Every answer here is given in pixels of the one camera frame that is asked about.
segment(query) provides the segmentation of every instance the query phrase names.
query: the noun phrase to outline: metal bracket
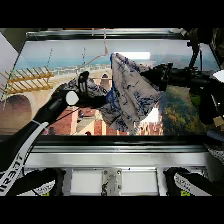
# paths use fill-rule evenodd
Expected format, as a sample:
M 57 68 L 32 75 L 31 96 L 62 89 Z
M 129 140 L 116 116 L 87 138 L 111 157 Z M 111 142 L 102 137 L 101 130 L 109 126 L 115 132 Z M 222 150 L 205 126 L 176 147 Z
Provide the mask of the metal bracket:
M 120 196 L 122 188 L 122 169 L 103 169 L 102 196 Z

